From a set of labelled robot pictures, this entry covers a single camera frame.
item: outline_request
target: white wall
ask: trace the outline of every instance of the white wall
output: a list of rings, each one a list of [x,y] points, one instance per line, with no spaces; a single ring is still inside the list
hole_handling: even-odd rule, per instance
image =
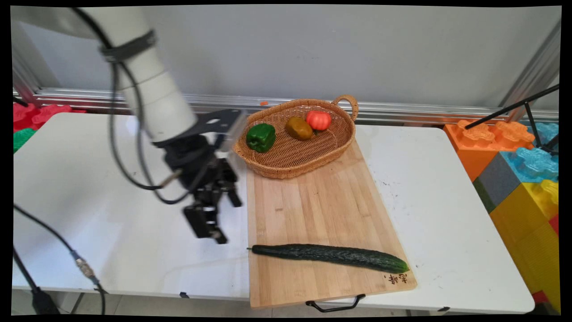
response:
[[[552,87],[560,83],[560,75],[558,75],[549,87]],[[530,106],[531,109],[558,109],[560,99],[560,90],[552,92],[544,97],[533,102]]]
[[[561,7],[146,7],[185,93],[498,106]],[[22,24],[47,87],[109,89],[97,42]]]

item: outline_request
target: basket handle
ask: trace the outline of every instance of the basket handle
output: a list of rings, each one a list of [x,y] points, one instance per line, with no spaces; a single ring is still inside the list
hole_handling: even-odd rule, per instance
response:
[[[333,100],[332,104],[337,105],[341,100],[347,100],[349,104],[352,105],[352,121],[355,121],[358,118],[358,101],[351,95],[340,95]]]

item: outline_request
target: green bell pepper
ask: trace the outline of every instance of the green bell pepper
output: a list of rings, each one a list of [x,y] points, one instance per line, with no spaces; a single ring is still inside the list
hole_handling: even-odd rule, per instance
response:
[[[247,145],[256,152],[270,150],[274,141],[276,141],[276,130],[270,124],[261,123],[248,130]]]

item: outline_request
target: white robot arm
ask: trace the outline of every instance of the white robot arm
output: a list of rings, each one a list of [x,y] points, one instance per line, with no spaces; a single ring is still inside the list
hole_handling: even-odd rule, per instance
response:
[[[114,47],[143,36],[151,28],[140,7],[86,7]],[[66,7],[10,8],[11,16],[39,27],[83,38],[95,38],[76,13]],[[171,139],[193,126],[197,117],[187,104],[173,77],[161,62],[157,49],[151,47],[124,62],[139,86],[145,115],[145,129],[153,142]],[[119,89],[137,115],[134,88],[120,70]]]
[[[140,7],[11,7],[10,14],[17,20],[78,37],[95,38],[94,32],[101,31],[97,38],[108,42],[106,46],[111,47],[103,50],[106,60],[112,61],[114,66],[122,62],[133,76],[134,80],[129,78],[123,67],[116,69],[119,73],[118,88],[127,104],[137,116],[140,116],[138,107],[142,106],[144,120],[141,124],[144,124],[153,144],[165,150],[165,162],[174,172],[172,178],[178,177],[188,194],[194,195],[193,204],[185,207],[183,213],[195,235],[225,244],[227,239],[217,223],[217,204],[223,193],[228,194],[234,207],[240,207],[242,203],[235,190],[235,172],[226,159],[216,157],[215,150],[226,151],[229,148],[242,130],[244,115],[237,109],[202,115],[193,112],[159,59],[153,46],[152,30]],[[136,88],[141,104],[137,100]],[[203,135],[207,132],[218,133],[212,145]],[[119,167],[132,183],[147,190],[163,186],[154,186],[148,174],[149,186],[135,182],[123,169],[114,148],[113,151]],[[170,205],[184,197],[167,201],[155,193]]]

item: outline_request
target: floor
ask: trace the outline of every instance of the floor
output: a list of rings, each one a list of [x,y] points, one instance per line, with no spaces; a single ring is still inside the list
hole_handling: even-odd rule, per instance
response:
[[[131,295],[105,296],[107,315],[197,316],[197,317],[391,317],[407,316],[406,310],[355,308],[347,311],[321,313],[306,305],[251,309],[247,301],[178,299]],[[100,314],[99,294],[84,293],[72,314]],[[12,315],[35,314],[31,296],[22,290],[12,291]]]

